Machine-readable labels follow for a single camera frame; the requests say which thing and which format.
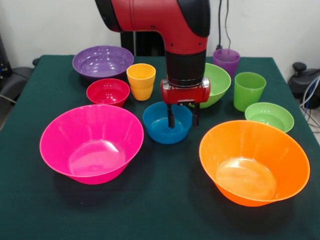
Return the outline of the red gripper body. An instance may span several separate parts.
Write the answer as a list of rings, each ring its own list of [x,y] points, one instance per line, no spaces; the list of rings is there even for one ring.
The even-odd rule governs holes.
[[[177,87],[169,82],[161,82],[160,88],[162,99],[167,105],[205,103],[211,92],[210,82],[202,82],[199,85],[187,88]]]

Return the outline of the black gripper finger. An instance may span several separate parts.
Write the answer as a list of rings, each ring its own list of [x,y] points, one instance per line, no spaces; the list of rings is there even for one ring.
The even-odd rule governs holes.
[[[195,103],[194,110],[192,113],[192,124],[194,127],[199,125],[199,111],[200,111],[200,103]]]
[[[168,127],[173,129],[175,127],[175,117],[172,110],[172,105],[167,105]]]

